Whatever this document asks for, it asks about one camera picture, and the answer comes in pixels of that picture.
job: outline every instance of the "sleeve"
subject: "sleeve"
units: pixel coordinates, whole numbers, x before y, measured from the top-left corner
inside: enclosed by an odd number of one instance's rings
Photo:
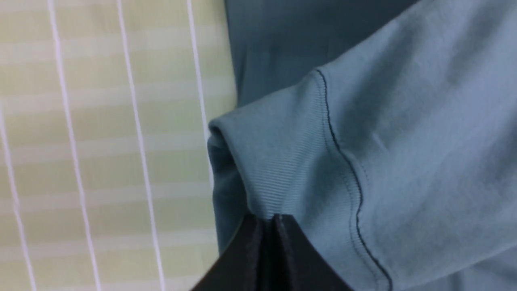
[[[354,290],[517,245],[517,1],[422,0],[296,86],[211,122],[224,249],[294,215]]]

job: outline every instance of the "light green striped background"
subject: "light green striped background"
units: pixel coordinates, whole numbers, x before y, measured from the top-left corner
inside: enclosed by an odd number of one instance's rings
[[[223,0],[0,0],[0,101],[0,290],[188,290],[216,259]]]

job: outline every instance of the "stitching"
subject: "stitching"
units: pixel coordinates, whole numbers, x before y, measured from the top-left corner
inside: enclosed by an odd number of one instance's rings
[[[324,112],[324,115],[322,116],[322,126],[323,128],[325,128],[325,116],[327,118],[327,122],[328,122],[328,128],[330,129],[330,133],[332,135],[332,139],[333,139],[333,142],[335,145],[336,144],[336,140],[335,140],[335,136],[334,136],[334,132],[332,131],[332,126],[330,125],[330,114],[329,114],[329,109],[328,109],[328,102],[327,102],[327,89],[326,89],[326,86],[327,86],[327,83],[326,83],[326,80],[325,80],[325,77],[323,76],[323,74],[319,71],[319,70],[316,70],[316,72],[320,75],[320,77],[322,78],[323,80],[323,86],[325,87],[324,89],[321,87],[321,84],[316,80],[316,85],[318,86],[318,90],[319,90],[319,93],[320,93],[320,106],[321,106],[321,109],[322,111]],[[325,101],[325,106],[323,106],[323,104],[321,104],[322,102],[322,99],[324,99]],[[324,137],[324,140],[325,140],[325,148],[327,149],[327,152],[329,154],[330,153],[330,148],[329,148],[329,144],[328,144],[328,140],[327,140],[327,136],[325,134],[323,134],[323,137]],[[339,175],[341,177],[341,179],[343,180],[344,184],[345,184],[345,187],[347,189],[347,192],[348,192],[348,195],[350,197],[350,200],[353,201],[353,198],[352,198],[352,191],[351,191],[351,188],[350,188],[350,185],[349,183],[347,182],[347,180],[345,179],[345,177],[343,176],[343,173],[339,172]],[[353,235],[352,235],[352,217],[353,217],[353,205],[352,203],[350,203],[350,217],[348,219],[349,223],[348,223],[348,232],[349,232],[349,235],[350,235],[350,238],[353,238]],[[356,244],[354,243],[354,241],[352,240],[352,247],[354,249],[354,252],[357,254],[358,257],[362,258],[362,256],[359,254],[359,251],[357,249],[357,246]],[[366,264],[366,262],[364,262],[364,265],[366,266],[366,268],[368,269],[368,271],[372,274],[372,277],[374,277],[375,279],[375,285],[376,285],[376,290],[379,289],[379,283],[378,283],[378,278],[377,278],[377,275],[375,274],[375,272],[372,270],[372,268],[370,267],[369,264]]]
[[[338,142],[337,142],[337,139],[336,139],[336,135],[333,131],[333,128],[332,128],[332,124],[330,123],[330,110],[329,110],[329,105],[328,105],[328,92],[327,92],[327,80],[325,79],[325,76],[323,75],[323,73],[317,69],[316,72],[321,76],[322,80],[323,80],[323,83],[324,83],[324,86],[325,86],[325,90],[324,90],[324,94],[321,94],[321,87],[320,87],[320,84],[318,82],[316,82],[318,84],[318,88],[320,89],[320,94],[323,95],[324,99],[325,99],[325,106],[326,106],[326,115],[327,115],[327,122],[328,122],[328,128],[330,130],[330,133],[331,133],[331,136],[332,136],[332,141],[334,143],[334,146],[337,148],[339,154],[343,157],[343,159],[348,163],[348,166],[350,167],[351,171],[352,171],[352,174],[354,176],[354,179],[356,179],[356,181],[358,181],[358,178],[357,178],[357,173],[355,172],[354,168],[352,167],[352,163],[346,158],[346,156],[343,154],[343,152],[340,150],[340,147],[338,145]],[[368,175],[366,174],[366,171],[364,170],[363,168],[363,165],[361,164],[361,168],[363,170],[363,172],[365,173],[366,177],[367,177],[367,181],[368,181],[368,185],[370,184],[370,180],[368,178]],[[341,178],[343,179],[346,187],[348,188],[348,192],[349,192],[349,195],[350,197],[352,198],[352,194],[351,194],[351,191],[350,191],[350,186],[348,184],[348,182],[346,181],[346,179],[341,175]],[[359,206],[358,206],[358,209],[357,209],[357,212],[356,212],[356,228],[357,228],[357,235],[359,237],[359,240],[361,241],[361,244],[362,246],[364,247],[364,249],[366,250],[366,253],[369,255],[369,257],[373,260],[373,262],[377,265],[377,267],[381,270],[381,272],[383,273],[383,275],[387,278],[388,280],[388,290],[391,291],[393,290],[393,282],[392,282],[392,279],[391,277],[389,276],[388,272],[386,271],[386,269],[384,269],[384,267],[379,263],[379,261],[372,255],[372,253],[370,252],[370,250],[367,248],[364,240],[363,240],[363,237],[361,235],[361,231],[360,231],[360,228],[359,228],[359,212],[361,211],[361,207],[362,207],[362,202],[363,202],[363,196],[362,196],[362,188],[361,188],[361,185],[359,183],[357,183],[357,186],[359,188]],[[352,241],[352,246],[354,246],[354,251],[357,253],[357,255],[359,257],[361,257],[361,255],[359,254],[355,244],[353,243]],[[370,268],[369,264],[367,264],[365,262],[365,265],[367,267],[367,269],[372,273],[373,277],[375,278],[375,283],[377,285],[377,290],[379,289],[379,285],[378,285],[378,277],[377,275],[375,274],[375,272]]]

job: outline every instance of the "black object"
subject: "black object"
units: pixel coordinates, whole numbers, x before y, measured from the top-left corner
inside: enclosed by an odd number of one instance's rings
[[[292,215],[270,224],[246,215],[224,253],[192,291],[352,291]]]

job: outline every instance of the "garment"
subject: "garment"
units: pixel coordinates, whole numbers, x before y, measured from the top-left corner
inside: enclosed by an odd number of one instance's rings
[[[227,0],[240,107],[208,142],[221,250],[244,214],[286,213],[356,291],[517,290],[517,1],[407,4],[349,42],[323,29],[339,17],[301,13],[299,43],[326,41],[304,54],[288,20],[239,39]]]

